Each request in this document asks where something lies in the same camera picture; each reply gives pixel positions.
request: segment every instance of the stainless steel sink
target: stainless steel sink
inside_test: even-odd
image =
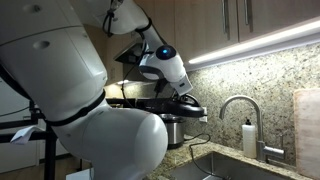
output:
[[[226,180],[290,179],[219,153],[211,153],[196,160],[196,163],[206,172],[219,175]],[[171,175],[177,180],[222,180],[200,171],[193,162],[173,170]]]

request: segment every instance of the cabinet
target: cabinet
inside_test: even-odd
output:
[[[319,0],[175,0],[175,43],[184,62],[317,17]]]
[[[236,0],[176,0],[175,42],[184,62],[238,42]]]
[[[172,0],[135,0],[135,2],[151,18],[153,26],[159,35],[171,46],[175,46],[175,2]],[[139,35],[127,35],[127,42],[131,42]]]
[[[238,0],[239,42],[320,15],[319,0]]]

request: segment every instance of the faucet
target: faucet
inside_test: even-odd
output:
[[[285,158],[285,151],[282,150],[283,149],[282,137],[281,137],[281,148],[282,149],[277,149],[277,148],[272,148],[272,147],[266,146],[266,143],[263,140],[263,122],[262,122],[262,118],[261,118],[262,116],[261,116],[260,106],[251,97],[248,97],[245,95],[235,95],[235,96],[229,97],[224,102],[223,106],[221,107],[219,118],[221,120],[224,119],[224,114],[225,114],[227,105],[236,99],[242,99],[242,100],[249,101],[254,106],[254,109],[256,110],[257,124],[258,124],[258,140],[257,140],[257,149],[256,149],[257,150],[257,160],[261,161],[261,162],[268,162],[268,156],[273,156],[273,157],[277,157],[280,159],[284,159]]]

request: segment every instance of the soap dispenser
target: soap dispenser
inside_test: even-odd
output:
[[[246,123],[242,125],[243,138],[243,154],[249,158],[256,158],[256,127],[247,119]]]

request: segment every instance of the granite countertop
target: granite countertop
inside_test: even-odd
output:
[[[193,143],[205,142],[205,140],[195,138],[191,141],[186,141],[184,145],[180,148],[168,150],[162,163],[155,169],[151,174],[149,174],[146,180],[174,180],[175,178],[170,175],[170,172],[180,166],[186,165],[192,162],[192,158],[189,152],[189,145]],[[218,152],[225,156],[240,160],[242,162],[257,166],[261,169],[273,172],[275,174],[280,174],[282,176],[288,177],[290,179],[296,180],[311,180],[310,178],[301,176],[294,171],[290,171],[284,168],[276,167],[270,164],[259,162],[255,159],[250,159],[243,156],[242,151],[235,150],[226,146],[208,142],[206,144],[201,144],[199,146],[193,146],[194,158],[198,159],[200,157],[206,156],[212,152]]]

